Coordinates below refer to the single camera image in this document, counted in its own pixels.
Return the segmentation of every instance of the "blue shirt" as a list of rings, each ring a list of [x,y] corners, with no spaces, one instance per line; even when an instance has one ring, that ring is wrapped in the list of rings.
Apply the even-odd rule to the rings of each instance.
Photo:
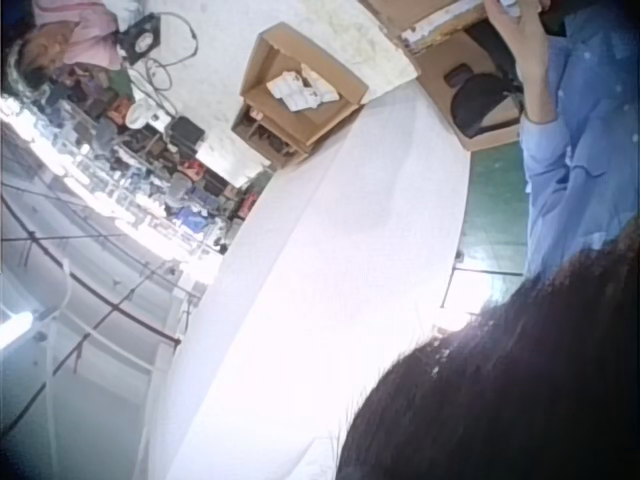
[[[558,119],[523,116],[529,193],[526,275],[549,276],[584,248],[601,248],[638,214],[638,34],[594,7],[550,39]]]

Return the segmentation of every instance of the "small fan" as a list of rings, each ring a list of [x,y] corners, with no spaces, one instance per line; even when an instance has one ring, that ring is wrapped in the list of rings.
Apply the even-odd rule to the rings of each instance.
[[[160,17],[149,14],[125,32],[118,41],[130,65],[135,65],[160,45]]]

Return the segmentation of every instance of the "hand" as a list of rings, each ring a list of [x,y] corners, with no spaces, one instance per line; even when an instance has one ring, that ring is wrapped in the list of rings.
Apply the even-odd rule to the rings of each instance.
[[[539,83],[546,79],[549,65],[549,41],[538,12],[547,9],[550,0],[518,0],[521,16],[509,15],[500,0],[484,0],[489,21],[500,33],[516,59],[520,79]]]

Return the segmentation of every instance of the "sleeve cuff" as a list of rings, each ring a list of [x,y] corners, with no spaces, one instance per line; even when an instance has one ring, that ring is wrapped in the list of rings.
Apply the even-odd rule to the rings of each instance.
[[[566,155],[569,131],[560,116],[551,123],[536,124],[523,115],[520,122],[520,143],[525,158],[537,167],[544,168]]]

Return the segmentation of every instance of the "pink cloth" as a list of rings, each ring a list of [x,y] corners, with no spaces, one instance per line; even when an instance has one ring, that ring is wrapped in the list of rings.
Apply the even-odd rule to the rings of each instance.
[[[90,63],[110,70],[122,66],[112,33],[118,30],[116,17],[101,1],[33,0],[36,25],[76,22],[64,62]]]

